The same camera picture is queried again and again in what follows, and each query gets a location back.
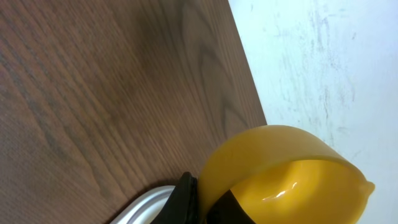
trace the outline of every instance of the yellow plastic mug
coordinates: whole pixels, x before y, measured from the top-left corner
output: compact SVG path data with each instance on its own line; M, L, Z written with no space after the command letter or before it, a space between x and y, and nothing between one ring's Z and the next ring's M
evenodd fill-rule
M228 190L256 223L355 223L374 184L312 134L263 126L208 159L198 179L202 220Z

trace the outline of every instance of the yellow cup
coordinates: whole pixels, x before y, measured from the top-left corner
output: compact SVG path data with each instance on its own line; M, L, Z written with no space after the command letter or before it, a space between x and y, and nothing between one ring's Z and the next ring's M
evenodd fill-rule
M208 159L198 179L202 219L228 190L256 223L355 223L374 184L312 134L263 126Z

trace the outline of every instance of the white round object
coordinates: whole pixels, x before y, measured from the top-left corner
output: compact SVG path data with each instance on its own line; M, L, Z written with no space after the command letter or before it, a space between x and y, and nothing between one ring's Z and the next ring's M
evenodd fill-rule
M124 209L111 224L150 224L173 190L174 186L163 186L146 192Z

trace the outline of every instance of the white wall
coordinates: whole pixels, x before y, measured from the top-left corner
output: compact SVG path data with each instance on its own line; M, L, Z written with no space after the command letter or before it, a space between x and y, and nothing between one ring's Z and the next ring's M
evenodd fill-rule
M398 223L398 1L229 0L267 122L320 137Z

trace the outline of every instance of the brown wooden surface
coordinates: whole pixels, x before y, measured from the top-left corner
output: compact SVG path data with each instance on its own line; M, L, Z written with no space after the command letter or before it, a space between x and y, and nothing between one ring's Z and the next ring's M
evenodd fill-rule
M104 223L266 123L227 0L2 0L0 223Z

